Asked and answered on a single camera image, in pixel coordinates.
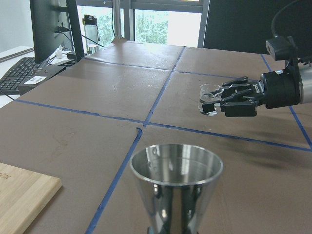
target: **computer monitor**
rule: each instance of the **computer monitor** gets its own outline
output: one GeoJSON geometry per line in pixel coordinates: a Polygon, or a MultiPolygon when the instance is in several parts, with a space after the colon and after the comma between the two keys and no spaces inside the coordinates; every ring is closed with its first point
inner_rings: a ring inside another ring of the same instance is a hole
{"type": "Polygon", "coordinates": [[[83,56],[83,45],[75,0],[30,0],[35,62],[45,61],[65,40],[72,38],[76,60],[83,56]],[[71,33],[57,33],[59,27],[71,33]]]}

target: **small glass cup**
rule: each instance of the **small glass cup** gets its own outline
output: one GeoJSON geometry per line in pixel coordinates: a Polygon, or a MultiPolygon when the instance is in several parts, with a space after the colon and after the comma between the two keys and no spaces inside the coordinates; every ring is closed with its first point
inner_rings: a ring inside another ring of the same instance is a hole
{"type": "Polygon", "coordinates": [[[198,110],[206,116],[214,116],[218,113],[217,107],[220,103],[214,104],[214,111],[205,113],[203,111],[202,104],[204,102],[212,102],[221,100],[221,95],[223,92],[223,87],[217,84],[203,84],[200,87],[200,95],[198,101],[198,110]]]}

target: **gray wall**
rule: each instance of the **gray wall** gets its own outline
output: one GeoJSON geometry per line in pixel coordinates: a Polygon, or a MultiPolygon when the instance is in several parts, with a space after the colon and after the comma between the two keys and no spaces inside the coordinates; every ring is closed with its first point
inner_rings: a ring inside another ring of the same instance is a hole
{"type": "Polygon", "coordinates": [[[0,0],[0,52],[33,47],[29,0],[0,0]]]}

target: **white label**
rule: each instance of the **white label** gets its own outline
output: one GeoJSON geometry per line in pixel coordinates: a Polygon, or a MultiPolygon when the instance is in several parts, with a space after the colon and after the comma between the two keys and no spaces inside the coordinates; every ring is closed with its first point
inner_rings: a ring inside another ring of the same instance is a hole
{"type": "Polygon", "coordinates": [[[40,76],[34,76],[29,81],[25,82],[24,84],[38,84],[39,82],[43,81],[47,77],[40,77],[40,76]]]}

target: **water bottle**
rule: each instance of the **water bottle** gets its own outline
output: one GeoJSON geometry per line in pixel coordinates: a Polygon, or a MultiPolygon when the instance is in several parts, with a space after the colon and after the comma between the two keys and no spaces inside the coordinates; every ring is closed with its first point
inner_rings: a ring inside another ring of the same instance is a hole
{"type": "Polygon", "coordinates": [[[86,39],[87,55],[91,55],[98,50],[97,43],[100,41],[98,33],[98,23],[97,18],[90,15],[84,15],[82,19],[84,25],[86,39]]]}

